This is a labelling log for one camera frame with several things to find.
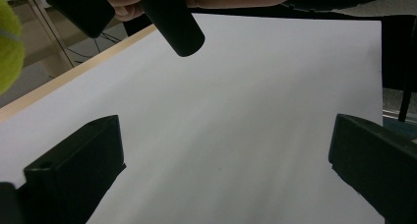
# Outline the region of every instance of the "black cylindrical object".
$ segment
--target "black cylindrical object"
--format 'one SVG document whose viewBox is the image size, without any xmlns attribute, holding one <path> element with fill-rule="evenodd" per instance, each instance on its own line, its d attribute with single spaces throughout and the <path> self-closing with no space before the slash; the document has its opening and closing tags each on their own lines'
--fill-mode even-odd
<svg viewBox="0 0 417 224">
<path fill-rule="evenodd" d="M 203 46 L 205 36 L 184 0 L 142 0 L 141 6 L 179 56 L 192 55 Z"/>
</svg>

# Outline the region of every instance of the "yellow tennis ball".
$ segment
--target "yellow tennis ball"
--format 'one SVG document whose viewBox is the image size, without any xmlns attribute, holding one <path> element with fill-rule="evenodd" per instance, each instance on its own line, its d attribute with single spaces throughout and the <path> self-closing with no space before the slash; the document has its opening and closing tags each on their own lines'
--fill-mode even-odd
<svg viewBox="0 0 417 224">
<path fill-rule="evenodd" d="M 7 1 L 0 0 L 0 94 L 18 78 L 24 65 L 25 48 L 20 41 L 19 18 Z"/>
</svg>

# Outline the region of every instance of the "table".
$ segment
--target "table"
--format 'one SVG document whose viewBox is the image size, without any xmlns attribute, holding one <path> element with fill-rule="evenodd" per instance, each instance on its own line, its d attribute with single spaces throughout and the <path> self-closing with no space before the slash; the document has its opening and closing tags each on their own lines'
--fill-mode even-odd
<svg viewBox="0 0 417 224">
<path fill-rule="evenodd" d="M 127 169 L 89 223 L 383 223 L 328 163 L 337 113 L 382 122 L 381 25 L 196 19 L 191 57 L 148 28 L 0 110 L 0 179 L 117 114 Z"/>
</svg>

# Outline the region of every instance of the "white paper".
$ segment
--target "white paper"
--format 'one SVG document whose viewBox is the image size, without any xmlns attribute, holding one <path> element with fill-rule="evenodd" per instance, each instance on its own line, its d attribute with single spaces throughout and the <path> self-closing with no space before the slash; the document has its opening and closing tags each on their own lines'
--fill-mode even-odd
<svg viewBox="0 0 417 224">
<path fill-rule="evenodd" d="M 195 55 L 156 31 L 2 122 L 0 180 L 117 114 L 127 169 L 90 224 L 383 223 L 328 163 L 337 113 L 382 121 L 380 24 L 196 19 Z"/>
</svg>

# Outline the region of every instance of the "floor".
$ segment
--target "floor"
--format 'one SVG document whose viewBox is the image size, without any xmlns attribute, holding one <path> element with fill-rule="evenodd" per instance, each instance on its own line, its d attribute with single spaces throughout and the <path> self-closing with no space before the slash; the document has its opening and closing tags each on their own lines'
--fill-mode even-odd
<svg viewBox="0 0 417 224">
<path fill-rule="evenodd" d="M 118 25 L 108 29 L 105 34 L 95 41 L 94 39 L 87 39 L 76 45 L 69 47 L 73 59 L 77 63 L 83 63 L 87 59 L 96 55 L 100 51 L 107 49 L 114 45 L 118 41 L 127 37 L 123 25 Z M 14 101 L 15 99 L 25 95 L 33 89 L 46 84 L 51 81 L 40 64 L 33 64 L 24 68 L 20 78 L 16 83 L 4 94 L 0 95 L 0 108 Z M 384 88 L 383 90 L 383 102 L 384 110 L 390 115 L 391 118 L 395 118 L 395 114 L 398 112 L 402 99 L 402 92 L 399 90 Z M 417 124 L 417 94 L 414 93 L 411 98 L 411 103 L 408 110 L 407 120 L 411 124 Z"/>
</svg>

